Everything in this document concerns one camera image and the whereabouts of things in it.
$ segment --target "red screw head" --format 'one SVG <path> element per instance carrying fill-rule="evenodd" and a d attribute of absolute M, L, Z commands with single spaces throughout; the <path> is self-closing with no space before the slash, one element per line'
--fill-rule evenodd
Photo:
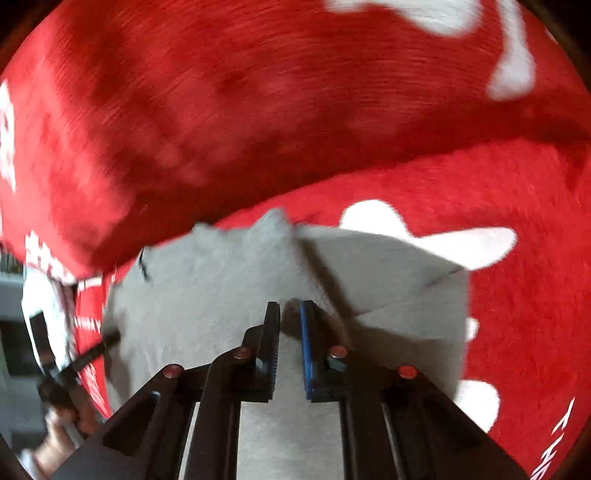
<path fill-rule="evenodd" d="M 418 371 L 412 365 L 402 365 L 398 367 L 398 375 L 405 380 L 412 380 L 418 375 Z"/>
<path fill-rule="evenodd" d="M 162 374 L 166 378 L 177 378 L 181 373 L 183 373 L 183 370 L 184 368 L 179 364 L 170 364 L 164 367 Z"/>
<path fill-rule="evenodd" d="M 234 350 L 234 358 L 236 360 L 246 360 L 251 357 L 251 351 L 245 346 L 239 346 Z"/>
<path fill-rule="evenodd" d="M 332 358 L 345 358 L 347 354 L 347 349 L 342 345 L 333 345 L 329 348 L 329 355 Z"/>

